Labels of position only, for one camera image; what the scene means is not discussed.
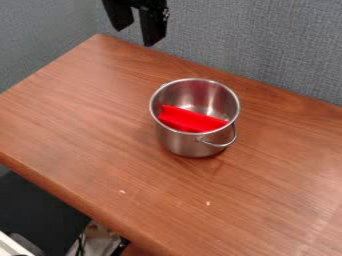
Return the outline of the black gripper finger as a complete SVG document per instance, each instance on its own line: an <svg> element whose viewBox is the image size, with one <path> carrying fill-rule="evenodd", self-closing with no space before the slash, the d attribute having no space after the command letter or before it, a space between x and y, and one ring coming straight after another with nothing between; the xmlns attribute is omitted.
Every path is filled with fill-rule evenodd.
<svg viewBox="0 0 342 256"><path fill-rule="evenodd" d="M139 8L143 43L154 46L167 35L170 9L166 3L150 3Z"/></svg>
<svg viewBox="0 0 342 256"><path fill-rule="evenodd" d="M130 0L102 0L112 27L122 31L134 23Z"/></svg>

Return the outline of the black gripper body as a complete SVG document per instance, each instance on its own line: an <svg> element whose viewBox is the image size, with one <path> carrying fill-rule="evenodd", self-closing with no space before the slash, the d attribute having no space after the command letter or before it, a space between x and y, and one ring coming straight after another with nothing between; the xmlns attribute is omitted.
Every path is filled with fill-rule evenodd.
<svg viewBox="0 0 342 256"><path fill-rule="evenodd" d="M167 0L130 0L130 2L135 8L162 9L167 7Z"/></svg>

